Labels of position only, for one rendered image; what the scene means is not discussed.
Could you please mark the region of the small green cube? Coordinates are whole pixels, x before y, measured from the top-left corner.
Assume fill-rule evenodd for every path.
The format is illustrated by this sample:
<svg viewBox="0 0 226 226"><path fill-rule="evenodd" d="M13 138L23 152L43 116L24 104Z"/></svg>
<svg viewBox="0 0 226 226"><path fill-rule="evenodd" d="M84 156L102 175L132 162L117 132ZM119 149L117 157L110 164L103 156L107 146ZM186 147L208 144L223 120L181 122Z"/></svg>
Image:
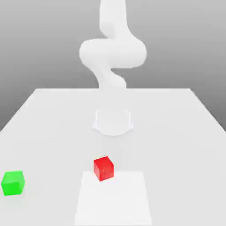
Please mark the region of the small green cube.
<svg viewBox="0 0 226 226"><path fill-rule="evenodd" d="M22 171L8 171L1 181L5 196L21 195L24 185L25 179Z"/></svg>

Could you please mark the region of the small red cube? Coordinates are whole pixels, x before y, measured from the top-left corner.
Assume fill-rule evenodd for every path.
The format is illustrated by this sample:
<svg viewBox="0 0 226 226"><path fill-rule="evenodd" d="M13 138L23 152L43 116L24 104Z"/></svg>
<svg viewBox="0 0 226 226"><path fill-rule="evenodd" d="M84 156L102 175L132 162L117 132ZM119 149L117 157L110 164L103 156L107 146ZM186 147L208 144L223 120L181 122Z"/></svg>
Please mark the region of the small red cube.
<svg viewBox="0 0 226 226"><path fill-rule="evenodd" d="M114 164L108 156L95 159L93 164L94 173L99 181L104 181L114 177Z"/></svg>

